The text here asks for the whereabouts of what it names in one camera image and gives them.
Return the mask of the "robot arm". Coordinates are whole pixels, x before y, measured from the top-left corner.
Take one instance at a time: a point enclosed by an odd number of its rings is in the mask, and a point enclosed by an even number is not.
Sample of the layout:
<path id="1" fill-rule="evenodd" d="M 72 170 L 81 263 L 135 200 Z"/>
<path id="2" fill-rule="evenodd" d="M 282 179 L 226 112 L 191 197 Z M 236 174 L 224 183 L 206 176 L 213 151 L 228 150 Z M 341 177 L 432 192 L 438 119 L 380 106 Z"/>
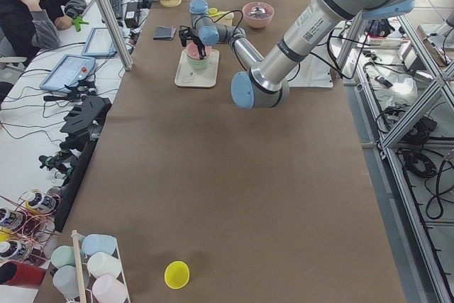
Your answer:
<path id="1" fill-rule="evenodd" d="M 233 76 L 233 102 L 243 109 L 273 108 L 288 97 L 287 75 L 338 23 L 358 14 L 368 20 L 401 16 L 409 13 L 414 3 L 415 0 L 311 0 L 276 46 L 262 56 L 243 29 L 213 22 L 207 2 L 192 0 L 191 23 L 179 28 L 179 38 L 183 46 L 193 41 L 202 57 L 206 56 L 206 47 L 228 44 L 247 68 Z"/>

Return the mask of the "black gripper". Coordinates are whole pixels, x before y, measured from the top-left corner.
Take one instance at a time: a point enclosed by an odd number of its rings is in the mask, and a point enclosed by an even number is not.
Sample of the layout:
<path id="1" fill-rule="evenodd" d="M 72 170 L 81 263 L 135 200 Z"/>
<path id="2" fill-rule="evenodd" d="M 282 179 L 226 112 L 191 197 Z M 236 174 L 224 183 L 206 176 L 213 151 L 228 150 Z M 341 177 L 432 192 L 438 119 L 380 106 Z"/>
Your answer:
<path id="1" fill-rule="evenodd" d="M 178 37 L 182 47 L 187 47 L 189 41 L 196 43 L 199 39 L 193 28 L 189 26 L 179 26 Z M 198 60 L 204 60 L 207 57 L 205 45 L 203 43 L 196 43 L 196 48 L 196 58 Z"/>

